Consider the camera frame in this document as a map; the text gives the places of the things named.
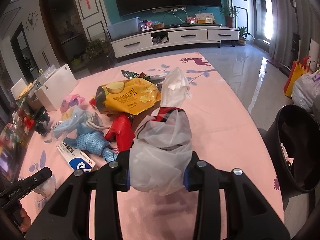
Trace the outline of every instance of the gray curtain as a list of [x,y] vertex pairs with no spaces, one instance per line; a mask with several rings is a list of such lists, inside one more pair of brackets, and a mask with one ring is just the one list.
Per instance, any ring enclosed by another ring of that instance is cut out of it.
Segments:
[[[320,22],[319,15],[308,0],[296,0],[296,3],[301,36],[299,60],[302,60],[309,53],[311,39],[320,44]],[[292,57],[292,33],[297,32],[294,8],[292,8],[290,0],[272,0],[272,11],[274,34],[269,54],[273,59],[289,66]]]

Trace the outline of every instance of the deer print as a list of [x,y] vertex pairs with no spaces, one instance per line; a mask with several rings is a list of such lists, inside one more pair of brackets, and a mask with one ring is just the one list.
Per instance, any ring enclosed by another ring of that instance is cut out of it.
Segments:
[[182,63],[187,63],[189,60],[193,60],[198,66],[202,66],[202,65],[211,66],[209,62],[203,62],[203,60],[206,60],[204,57],[202,58],[192,58],[192,57],[185,58],[184,57],[182,60],[179,60],[179,61],[181,61]]

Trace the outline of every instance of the shopping bag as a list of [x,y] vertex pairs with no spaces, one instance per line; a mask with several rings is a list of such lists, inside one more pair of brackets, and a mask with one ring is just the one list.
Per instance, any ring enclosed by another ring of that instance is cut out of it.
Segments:
[[303,74],[307,73],[310,71],[310,64],[311,64],[311,57],[305,57],[303,58],[303,62],[297,62],[294,61],[292,64],[292,69],[290,72],[290,76],[283,88],[283,92],[287,97],[291,98],[291,94],[292,94],[292,88],[293,88],[293,84],[295,83],[295,81],[301,77]]
[[305,73],[297,79],[292,89],[294,104],[309,113],[312,113],[313,102],[320,95],[320,74],[318,72]]

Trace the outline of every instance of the silver screw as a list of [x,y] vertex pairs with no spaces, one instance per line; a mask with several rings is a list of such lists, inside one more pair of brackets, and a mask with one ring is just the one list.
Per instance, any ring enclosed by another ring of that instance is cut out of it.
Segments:
[[82,175],[82,173],[83,173],[82,170],[76,170],[76,171],[73,173],[73,175],[75,175],[76,177],[79,177],[79,176]]
[[207,163],[205,161],[198,161],[197,165],[198,165],[198,167],[203,168],[203,167],[207,166]]
[[239,176],[243,173],[243,171],[241,169],[236,168],[233,170],[233,173],[236,174],[237,176]]
[[109,167],[110,167],[110,168],[116,168],[116,167],[118,167],[118,166],[119,166],[119,163],[116,162],[116,161],[113,161],[113,162],[110,162],[110,163],[109,163]]

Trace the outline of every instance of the green plant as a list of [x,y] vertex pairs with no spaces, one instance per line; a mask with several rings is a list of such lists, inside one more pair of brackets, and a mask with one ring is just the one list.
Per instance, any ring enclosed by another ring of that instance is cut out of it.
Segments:
[[89,58],[97,57],[105,53],[108,43],[104,39],[97,39],[89,43],[86,52]]
[[241,39],[241,38],[243,38],[243,36],[245,36],[245,38],[247,38],[247,36],[248,35],[250,35],[250,36],[252,36],[253,37],[253,35],[251,34],[251,33],[248,33],[247,32],[247,27],[239,27],[238,26],[238,29],[239,29],[239,38]]
[[220,8],[220,13],[223,14],[224,16],[229,16],[229,17],[236,17],[237,14],[239,14],[240,12],[238,11],[238,9],[236,7],[233,7],[231,5],[224,5],[222,4],[221,8]]

